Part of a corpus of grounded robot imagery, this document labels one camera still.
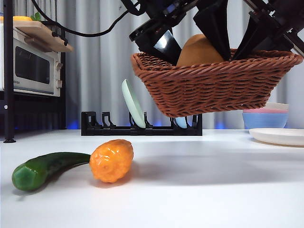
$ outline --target brown woven basket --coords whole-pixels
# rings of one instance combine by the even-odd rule
[[[256,51],[247,59],[177,67],[146,53],[131,56],[135,74],[168,117],[264,107],[302,60],[292,52]]]

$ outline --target toaster oven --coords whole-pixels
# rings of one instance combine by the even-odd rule
[[[4,37],[0,24],[0,91],[4,91]],[[17,28],[13,29],[14,91],[60,96],[60,53],[43,51],[31,44],[31,37]]]

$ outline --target oven knob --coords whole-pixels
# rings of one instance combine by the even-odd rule
[[[56,88],[57,88],[57,89],[62,88],[62,80],[57,80]]]
[[[61,70],[62,67],[63,67],[63,63],[58,63],[56,66],[56,69]]]

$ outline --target wooden shelf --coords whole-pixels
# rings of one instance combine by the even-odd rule
[[[61,38],[52,36],[52,31],[39,21],[14,21],[14,27],[41,41],[46,45],[46,49],[51,49],[55,52],[73,51],[71,45],[65,46]]]

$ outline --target cucumber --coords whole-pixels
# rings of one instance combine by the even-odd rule
[[[56,172],[74,165],[86,164],[90,154],[56,152],[42,155],[19,165],[12,174],[14,186],[23,191],[40,188]]]

